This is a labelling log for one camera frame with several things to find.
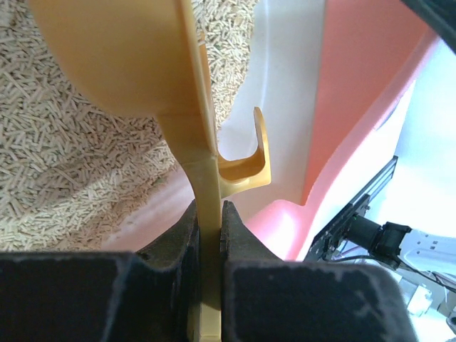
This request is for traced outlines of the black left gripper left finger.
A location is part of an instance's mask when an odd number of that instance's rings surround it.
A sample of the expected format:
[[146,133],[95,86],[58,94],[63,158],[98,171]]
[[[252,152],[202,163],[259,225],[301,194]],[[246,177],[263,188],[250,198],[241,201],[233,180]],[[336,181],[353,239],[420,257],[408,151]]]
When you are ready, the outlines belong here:
[[138,252],[4,252],[3,341],[185,341],[196,206]]

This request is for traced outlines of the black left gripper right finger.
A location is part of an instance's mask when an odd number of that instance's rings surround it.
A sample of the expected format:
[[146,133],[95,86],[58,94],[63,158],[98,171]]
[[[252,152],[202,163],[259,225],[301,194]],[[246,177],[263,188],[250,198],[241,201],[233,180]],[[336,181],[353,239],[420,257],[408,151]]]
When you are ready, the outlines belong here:
[[284,261],[222,207],[223,341],[415,341],[400,288],[378,266]]

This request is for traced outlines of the pink litter box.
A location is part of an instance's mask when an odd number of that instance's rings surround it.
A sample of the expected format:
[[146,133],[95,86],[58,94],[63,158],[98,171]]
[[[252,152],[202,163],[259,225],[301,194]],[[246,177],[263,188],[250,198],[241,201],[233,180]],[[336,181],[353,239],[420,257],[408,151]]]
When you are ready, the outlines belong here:
[[437,40],[401,1],[260,1],[249,71],[219,134],[228,159],[256,147],[261,108],[270,185],[232,196],[282,259],[313,237],[393,156],[410,86]]

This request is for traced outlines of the yellow litter scoop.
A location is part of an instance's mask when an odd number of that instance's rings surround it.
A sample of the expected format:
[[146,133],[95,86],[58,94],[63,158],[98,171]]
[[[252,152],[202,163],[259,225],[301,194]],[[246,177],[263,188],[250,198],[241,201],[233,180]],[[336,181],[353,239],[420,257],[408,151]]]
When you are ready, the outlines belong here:
[[254,109],[257,149],[240,160],[217,147],[205,45],[189,1],[30,1],[48,47],[92,103],[156,119],[196,199],[200,295],[193,341],[222,338],[222,200],[271,182],[266,126]]

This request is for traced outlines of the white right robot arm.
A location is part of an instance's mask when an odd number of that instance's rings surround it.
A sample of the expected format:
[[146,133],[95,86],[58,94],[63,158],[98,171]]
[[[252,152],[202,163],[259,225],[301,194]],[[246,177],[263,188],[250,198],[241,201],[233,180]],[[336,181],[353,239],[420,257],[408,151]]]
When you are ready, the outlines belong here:
[[370,260],[437,284],[445,293],[438,311],[455,327],[455,239],[366,218],[371,202],[392,180],[393,156],[313,238],[305,261],[339,263]]

